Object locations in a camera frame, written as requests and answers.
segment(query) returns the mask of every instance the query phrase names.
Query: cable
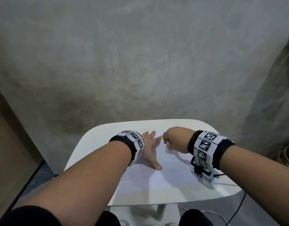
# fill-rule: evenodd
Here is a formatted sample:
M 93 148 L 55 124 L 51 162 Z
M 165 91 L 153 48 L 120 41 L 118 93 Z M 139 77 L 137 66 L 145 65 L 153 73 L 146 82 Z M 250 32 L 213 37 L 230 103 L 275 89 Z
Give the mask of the cable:
M 219 217 L 222 218 L 222 220 L 225 221 L 226 225 L 230 226 L 230 224 L 224 219 L 224 217 L 222 217 L 219 213 L 216 213 L 216 212 L 213 212 L 213 211 L 209 211 L 209 210 L 204 210 L 204 211 L 201 211 L 203 213 L 214 213 L 214 214 L 217 214 Z
M 221 218 L 222 218 L 222 220 L 224 220 L 225 221 L 225 226 L 230 226 L 230 222 L 231 222 L 231 220 L 233 219 L 233 217 L 238 213 L 238 211 L 240 210 L 240 208 L 241 208 L 241 205 L 243 204 L 243 201 L 244 201 L 244 199 L 245 199 L 245 197 L 246 197 L 246 192 L 244 192 L 244 196 L 243 196 L 243 198 L 242 198 L 242 200 L 241 200 L 241 202 L 240 202 L 240 205 L 239 205 L 239 207 L 238 207 L 238 209 L 237 209 L 237 211 L 233 214 L 233 216 L 230 218 L 230 220 L 227 222 L 225 219 L 224 219 L 224 217 L 222 217 L 220 214 L 218 214 L 218 213 L 216 213 L 216 212 L 213 212 L 213 211 L 209 211 L 209 210 L 204 210 L 204 211 L 201 211 L 201 212 L 208 212 L 208 213 L 214 213 L 214 214 L 217 214 L 218 216 L 220 216 Z M 185 211 L 187 211 L 188 209 L 186 209 L 186 208 L 184 208 L 184 207 L 182 207 L 181 205 L 179 205 L 179 204 L 177 204 L 178 206 L 180 206 L 181 208 L 183 208 Z
M 239 207 L 238 207 L 238 209 L 237 209 L 237 211 L 233 214 L 233 216 L 230 218 L 230 220 L 228 221 L 228 223 L 225 225 L 225 226 L 227 226 L 227 225 L 229 225 L 229 223 L 231 222 L 231 220 L 233 219 L 233 217 L 237 214 L 237 212 L 239 211 L 239 209 L 241 208 L 241 205 L 242 205 L 242 203 L 243 203 L 243 201 L 244 201 L 244 199 L 245 199 L 245 197 L 246 197 L 246 192 L 244 191 L 244 196 L 243 196 L 243 199 L 242 199 L 242 201 L 241 201 L 241 203 L 240 203 L 240 205 L 239 205 Z
M 219 174 L 219 175 L 214 175 L 214 177 L 219 177 L 219 176 L 222 176 L 222 175 L 226 175 L 226 174 Z

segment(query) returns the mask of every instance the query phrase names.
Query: left hand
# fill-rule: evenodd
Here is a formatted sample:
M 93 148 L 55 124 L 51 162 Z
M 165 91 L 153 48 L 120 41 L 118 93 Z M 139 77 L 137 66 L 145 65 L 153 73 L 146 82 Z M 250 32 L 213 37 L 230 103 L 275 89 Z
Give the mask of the left hand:
M 141 135 L 144 147 L 142 151 L 142 156 L 158 171 L 162 170 L 161 165 L 158 163 L 156 158 L 153 156 L 152 147 L 157 145 L 162 140 L 162 136 L 154 138 L 156 131 L 153 131 L 151 134 L 149 132 L 145 132 Z

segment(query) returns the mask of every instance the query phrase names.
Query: wristband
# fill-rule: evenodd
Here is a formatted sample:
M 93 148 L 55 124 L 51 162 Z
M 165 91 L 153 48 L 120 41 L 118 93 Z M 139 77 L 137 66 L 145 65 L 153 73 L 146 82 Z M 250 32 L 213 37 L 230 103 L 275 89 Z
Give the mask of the wristband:
M 132 130 L 125 130 L 112 137 L 109 142 L 115 140 L 125 143 L 130 148 L 132 157 L 129 166 L 131 167 L 141 156 L 144 147 L 144 142 L 141 135 Z
M 227 137 L 210 131 L 196 131 L 188 143 L 188 151 L 194 156 L 193 163 L 203 170 L 219 170 L 219 162 L 224 152 L 234 142 Z

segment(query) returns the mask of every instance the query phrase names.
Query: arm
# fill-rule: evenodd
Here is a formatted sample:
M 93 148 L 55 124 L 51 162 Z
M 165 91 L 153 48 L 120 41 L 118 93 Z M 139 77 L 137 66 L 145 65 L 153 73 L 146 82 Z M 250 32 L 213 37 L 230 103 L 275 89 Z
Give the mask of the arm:
M 174 127 L 163 134 L 169 148 L 189 153 L 194 130 Z M 289 225 L 289 167 L 237 146 L 229 147 L 220 170 L 247 192 L 273 219 Z
M 152 146 L 162 137 L 153 139 L 154 135 L 155 131 L 142 135 L 142 156 L 153 167 L 161 169 L 152 154 Z M 126 144 L 109 142 L 54 178 L 24 205 L 37 205 L 49 210 L 64 226 L 95 225 L 130 160 L 131 151 Z

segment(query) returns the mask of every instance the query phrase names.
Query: black sleeve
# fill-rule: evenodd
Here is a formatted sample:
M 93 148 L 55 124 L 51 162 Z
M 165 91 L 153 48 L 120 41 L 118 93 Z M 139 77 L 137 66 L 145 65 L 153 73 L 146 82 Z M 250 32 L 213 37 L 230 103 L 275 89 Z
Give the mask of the black sleeve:
M 5 214 L 0 219 L 0 226 L 4 225 L 61 226 L 58 219 L 47 209 L 31 205 L 19 207 Z

